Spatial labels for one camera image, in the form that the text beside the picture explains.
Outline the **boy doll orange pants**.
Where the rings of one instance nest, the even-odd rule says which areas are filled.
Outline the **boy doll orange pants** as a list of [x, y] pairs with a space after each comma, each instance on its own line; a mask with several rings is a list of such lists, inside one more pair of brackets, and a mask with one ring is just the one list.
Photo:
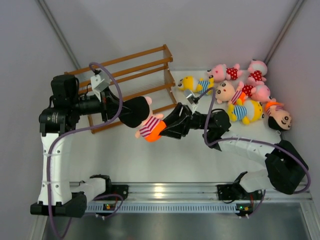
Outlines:
[[119, 120], [129, 128], [137, 129], [136, 138], [144, 138], [152, 143], [161, 138], [161, 131], [167, 125], [164, 122], [164, 115], [154, 114], [151, 109], [152, 99], [148, 96], [138, 96], [123, 103]]
[[244, 102], [248, 97], [242, 91], [244, 83], [240, 81], [237, 88], [227, 80], [222, 81], [215, 90], [215, 99], [218, 104], [228, 102], [228, 104], [236, 104], [237, 100]]

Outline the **yellow striped plush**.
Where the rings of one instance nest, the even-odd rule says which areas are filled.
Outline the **yellow striped plush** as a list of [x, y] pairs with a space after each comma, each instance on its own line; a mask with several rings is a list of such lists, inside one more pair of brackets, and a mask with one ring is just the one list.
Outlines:
[[186, 76], [178, 82], [177, 88], [181, 91], [191, 90], [193, 93], [203, 94], [213, 86], [213, 77], [204, 80], [203, 78], [197, 79], [193, 76]]
[[235, 104], [229, 104], [227, 114], [231, 122], [241, 121], [244, 125], [265, 118], [262, 103], [252, 99], [245, 101], [238, 99]]

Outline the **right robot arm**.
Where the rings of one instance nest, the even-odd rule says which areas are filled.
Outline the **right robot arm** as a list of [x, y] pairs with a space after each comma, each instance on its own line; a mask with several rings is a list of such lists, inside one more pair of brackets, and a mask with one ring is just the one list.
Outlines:
[[274, 189], [286, 195], [297, 194], [303, 178], [309, 178], [309, 167], [287, 140], [278, 143], [244, 138], [230, 131], [231, 123], [225, 110], [213, 109], [209, 114], [192, 112], [178, 103], [164, 118], [163, 137], [181, 139], [190, 130], [203, 130], [205, 144], [220, 152], [229, 152], [261, 164], [259, 171], [244, 171], [232, 182], [219, 185], [219, 200], [247, 200], [253, 195], [262, 199], [263, 191]]

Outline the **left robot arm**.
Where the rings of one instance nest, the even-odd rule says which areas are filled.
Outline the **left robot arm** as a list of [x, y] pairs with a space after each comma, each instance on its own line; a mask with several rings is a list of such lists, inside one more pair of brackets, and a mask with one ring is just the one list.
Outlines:
[[58, 75], [51, 81], [51, 105], [38, 118], [43, 172], [38, 200], [30, 206], [32, 215], [81, 218], [95, 197], [107, 200], [112, 196], [107, 175], [94, 175], [76, 187], [71, 186], [69, 176], [71, 145], [80, 117], [100, 113], [105, 123], [117, 117], [121, 105], [110, 83], [103, 73], [93, 75], [89, 84], [94, 94], [85, 96], [78, 93], [80, 83], [75, 75]]

